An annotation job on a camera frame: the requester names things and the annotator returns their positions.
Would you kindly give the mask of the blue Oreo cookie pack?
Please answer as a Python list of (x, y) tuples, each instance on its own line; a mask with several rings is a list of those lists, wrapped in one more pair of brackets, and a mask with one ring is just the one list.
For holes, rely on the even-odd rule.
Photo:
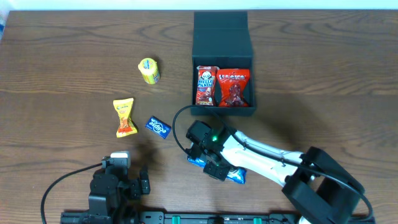
[[(206, 148), (202, 148), (202, 149), (211, 150), (211, 151), (215, 152), (216, 154), (220, 155), (222, 159), (225, 159), (221, 155), (221, 152), (222, 152), (223, 148), (224, 147), (222, 145), (220, 145), (220, 144), (210, 143), (210, 144), (206, 145)], [(202, 160), (200, 160), (200, 159), (193, 160), (192, 158), (187, 156), (187, 161), (192, 163), (192, 164), (194, 164), (194, 165), (196, 165), (196, 166), (198, 166), (198, 167), (201, 167), (201, 168), (204, 168), (204, 166), (205, 166), (205, 163)], [(245, 184), (245, 182), (246, 182), (246, 170), (244, 168), (236, 167), (236, 166), (233, 166), (231, 164), (231, 169), (228, 172), (228, 175), (227, 175), (226, 179), (231, 180), (231, 181), (233, 181), (233, 182), (235, 182), (237, 184)]]

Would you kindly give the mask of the blue Eclipse mints tin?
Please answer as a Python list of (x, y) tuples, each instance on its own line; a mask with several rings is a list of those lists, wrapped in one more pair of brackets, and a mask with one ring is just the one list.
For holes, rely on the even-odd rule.
[(171, 126), (164, 123), (155, 116), (151, 116), (149, 118), (149, 120), (146, 122), (145, 127), (163, 139), (166, 139), (172, 130)]

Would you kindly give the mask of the red snack pouch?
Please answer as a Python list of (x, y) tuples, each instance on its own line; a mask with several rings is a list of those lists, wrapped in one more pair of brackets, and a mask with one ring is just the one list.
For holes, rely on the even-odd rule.
[(250, 79), (249, 69), (220, 69), (216, 75), (221, 88), (219, 107), (248, 107), (243, 91)]

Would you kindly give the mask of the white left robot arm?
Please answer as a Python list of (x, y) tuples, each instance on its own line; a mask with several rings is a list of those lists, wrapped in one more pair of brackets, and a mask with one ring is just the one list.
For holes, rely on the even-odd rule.
[(148, 170), (142, 167), (136, 179), (130, 179), (128, 171), (126, 166), (109, 166), (95, 172), (90, 182), (89, 209), (80, 215), (79, 223), (139, 223), (139, 214), (130, 203), (150, 193)]

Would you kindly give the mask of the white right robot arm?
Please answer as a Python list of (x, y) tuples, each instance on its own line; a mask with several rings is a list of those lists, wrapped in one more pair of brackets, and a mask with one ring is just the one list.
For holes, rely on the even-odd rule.
[(302, 214), (300, 223), (349, 223), (363, 186), (325, 151), (284, 151), (255, 141), (241, 131), (219, 131), (196, 120), (186, 134), (188, 160), (198, 163), (214, 179), (245, 182), (254, 171), (282, 187), (282, 193)]

